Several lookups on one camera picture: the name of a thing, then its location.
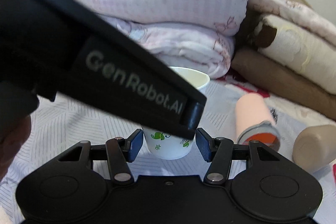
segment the pink tumbler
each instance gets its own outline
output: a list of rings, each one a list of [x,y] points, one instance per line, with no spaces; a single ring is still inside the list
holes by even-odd
[[[238,100],[236,136],[238,144],[248,144],[251,140],[258,140],[278,151],[280,135],[261,95],[249,93]]]

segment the blue gripper pad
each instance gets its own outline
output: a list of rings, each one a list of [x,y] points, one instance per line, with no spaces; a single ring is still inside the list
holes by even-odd
[[[134,131],[134,133],[132,133],[130,138],[133,138],[133,140],[131,141],[130,150],[128,151],[128,161],[133,162],[135,160],[135,158],[137,157],[137,155],[138,155],[138,153],[139,153],[139,151],[142,147],[142,144],[143,144],[143,131],[142,131],[142,129],[137,129],[136,131]]]
[[[207,139],[206,136],[204,136],[200,133],[200,130],[203,130],[203,129],[198,128],[196,130],[196,134],[195,134],[196,145],[197,145],[199,151],[201,152],[203,159],[206,162],[211,162],[212,153],[211,153],[211,150],[210,150],[209,140]]]

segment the black robotic device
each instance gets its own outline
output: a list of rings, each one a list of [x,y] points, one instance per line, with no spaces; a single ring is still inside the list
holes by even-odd
[[[25,177],[16,190],[24,224],[316,223],[320,184],[263,143],[236,145],[198,128],[196,144],[212,162],[203,182],[199,176],[135,182],[127,162],[142,142],[141,129],[105,145],[81,141]],[[93,160],[107,160],[110,180],[92,170]],[[228,180],[232,160],[246,160],[246,170]]]
[[[203,181],[135,182],[127,162],[142,146],[141,130],[105,145],[82,141],[20,182],[25,223],[315,223],[318,181],[262,143],[234,145],[197,129],[206,98],[133,41],[73,0],[0,0],[0,132],[36,110],[37,95],[53,101],[57,91],[186,139],[196,135],[212,163]],[[92,170],[93,160],[107,160],[111,180]],[[246,160],[247,169],[228,180],[232,160]]]

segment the metal bolt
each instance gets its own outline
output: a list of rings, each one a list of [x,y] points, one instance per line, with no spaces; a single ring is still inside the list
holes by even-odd
[[[128,173],[119,173],[114,176],[114,179],[120,182],[129,181],[131,178],[131,175]]]
[[[167,186],[172,186],[172,185],[174,185],[174,182],[173,182],[173,181],[166,181],[166,182],[165,182],[165,185],[167,185]]]
[[[210,173],[207,175],[207,179],[212,182],[218,182],[224,179],[223,175],[220,173]]]

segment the brown blanket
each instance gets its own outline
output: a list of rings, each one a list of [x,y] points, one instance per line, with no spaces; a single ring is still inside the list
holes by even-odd
[[[336,120],[336,95],[260,53],[244,47],[237,51],[231,67],[251,84]]]

